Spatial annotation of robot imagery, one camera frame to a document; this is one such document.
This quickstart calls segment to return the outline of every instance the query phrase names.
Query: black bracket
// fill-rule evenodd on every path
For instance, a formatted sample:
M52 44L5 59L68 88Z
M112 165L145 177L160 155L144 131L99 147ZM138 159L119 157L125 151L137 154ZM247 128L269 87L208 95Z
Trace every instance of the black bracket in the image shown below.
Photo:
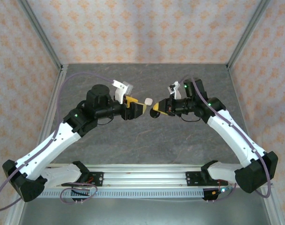
M12 160L7 160L2 168L6 174L6 177L12 174L16 170L16 163ZM27 174L21 174L17 172L10 180L11 185L20 195L22 200L30 202L37 198L44 190L44 184L47 179L39 176L36 180L30 180L26 178Z
M213 200L216 200L218 198L218 194L215 194L213 195L212 193L215 191L215 192L218 192L218 189L215 189L215 190L203 190L204 191L204 197L202 199L204 199L205 201L213 201Z
M278 163L278 156L271 151L266 153L262 158L269 171L270 179L273 179ZM239 187L247 193L252 193L267 182L265 171L259 159L253 161L245 168L236 170L235 179Z
M72 164L76 165L80 169L80 172L82 173L82 175L76 181L76 183L89 183L89 184L94 184L97 187L103 186L104 172L91 172L80 161L75 161ZM65 183L65 184L62 184L62 186L63 187L78 187L79 185L72 185L72 184Z
M210 177L208 173L208 168L216 163L213 160L201 167L201 171L190 171L186 172L186 182L187 186L227 186L228 182L224 180L214 180Z

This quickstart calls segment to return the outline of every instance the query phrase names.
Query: metal corner post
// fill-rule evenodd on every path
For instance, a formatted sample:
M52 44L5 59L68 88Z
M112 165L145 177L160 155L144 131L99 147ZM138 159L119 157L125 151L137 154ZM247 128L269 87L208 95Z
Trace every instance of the metal corner post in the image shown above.
M247 25L243 35L241 36L237 46L235 47L234 52L232 53L229 62L226 64L227 68L230 70L234 65L236 59L239 57L242 49L246 45L248 39L250 38L251 34L253 33L254 28L258 24L260 18L262 17L265 9L267 8L270 0L261 0L257 9L255 10L249 24Z
M57 102L57 98L59 95L59 89L62 83L64 82L64 79L67 73L67 68L68 68L68 64L64 64L62 66L62 69L59 69L58 71L57 79L54 83L52 95L48 103L47 112L44 118L44 123L43 123L42 130L39 136L38 144L43 142L50 135L54 116L56 113L56 102Z
M27 15L29 21L32 24L32 27L36 31L37 35L39 36L40 40L42 41L44 47L46 48L48 54L52 58L52 61L54 62L55 66L60 69L61 68L61 63L60 60L54 51L52 45L50 44L45 32L43 31L37 17L35 16L30 4L28 3L27 0L18 0L20 3L21 8L24 10L25 14Z

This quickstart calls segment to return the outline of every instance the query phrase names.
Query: aluminum frame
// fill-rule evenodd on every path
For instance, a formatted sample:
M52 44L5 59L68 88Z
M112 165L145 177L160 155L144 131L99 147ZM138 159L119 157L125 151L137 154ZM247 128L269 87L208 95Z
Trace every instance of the aluminum frame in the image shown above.
M52 97L50 99L47 114L45 116L45 122L41 130L38 144L41 143L46 137L48 137L52 121L55 115L55 102L56 97L58 96L58 91L63 83L68 65L61 65L59 58L57 57L53 47L51 46L45 32L43 31L41 25L39 24L32 8L30 7L27 0L18 0L21 7L28 16L34 30L42 41L47 52L51 56L54 64L58 67L58 77L55 82L54 89L52 91ZM234 65L235 60L239 57L242 52L243 47L250 38L256 24L263 15L267 5L270 0L261 0L259 3L251 21L246 27L246 30L243 33L243 36L239 40L232 56L230 57L229 62L226 64L227 68L230 68ZM50 164L50 167L59 167L64 164ZM185 180L186 171L199 171L200 166L198 165L87 165L90 170L102 170L105 172L107 178L104 180L104 188L187 188ZM127 181L124 183L119 182L122 179ZM261 188L262 192L265 193L266 187ZM265 199L265 205L267 207L268 215L271 220L272 225L281 224L285 225L283 214L280 209L279 202L277 200L277 194L274 189L272 189L272 196L269 199ZM16 194L14 200L19 198L19 195ZM21 214L24 208L24 202L20 201L15 206L13 206L7 216L6 225L15 225L18 224L21 218Z
M56 52L54 51L54 48L50 44L45 32L43 31L42 26L40 25L37 17L35 16L35 13L33 12L30 4L28 3L27 0L18 0L18 2L20 3L21 8L24 10L29 21L31 22L33 29L36 31L38 37L42 41L42 44L45 47L48 54L50 55L53 63L56 65L56 67L58 69L60 69L62 66L60 63L60 60L59 60Z
M259 20L261 19L265 9L267 8L270 0L261 0L257 9L255 10L249 24L246 26L246 29L241 36L238 44L236 45L234 52L232 53L229 62L226 64L228 70L232 68L237 58L240 56L244 46L246 45L248 39L251 37L253 30L255 29L256 25L258 24Z

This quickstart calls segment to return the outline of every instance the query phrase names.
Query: small white cube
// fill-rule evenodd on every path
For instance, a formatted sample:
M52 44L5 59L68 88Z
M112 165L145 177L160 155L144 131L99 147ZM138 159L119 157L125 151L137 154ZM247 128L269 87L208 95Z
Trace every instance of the small white cube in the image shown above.
M152 103L153 103L153 100L151 98L148 98L148 97L144 101L144 104L146 104L146 105L152 105Z

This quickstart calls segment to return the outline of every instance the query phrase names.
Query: gray marble floor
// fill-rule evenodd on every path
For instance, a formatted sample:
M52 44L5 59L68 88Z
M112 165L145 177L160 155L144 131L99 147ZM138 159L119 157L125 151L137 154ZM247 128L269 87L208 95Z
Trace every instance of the gray marble floor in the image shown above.
M66 77L79 71L93 71L134 85L132 96L140 102L152 98L158 102L169 96L167 86L192 74L202 79L209 97L219 98L235 121L244 123L238 101L225 65L222 64L71 64ZM95 84L108 82L93 76L80 75L71 80L62 92L62 116L84 100ZM178 117L161 115L157 119L147 112L136 120L116 117L106 126L98 126L84 138L69 146L53 163L80 160L85 164L195 164L213 159L236 163L236 156L223 139L202 121L188 123ZM193 115L185 119L195 119Z

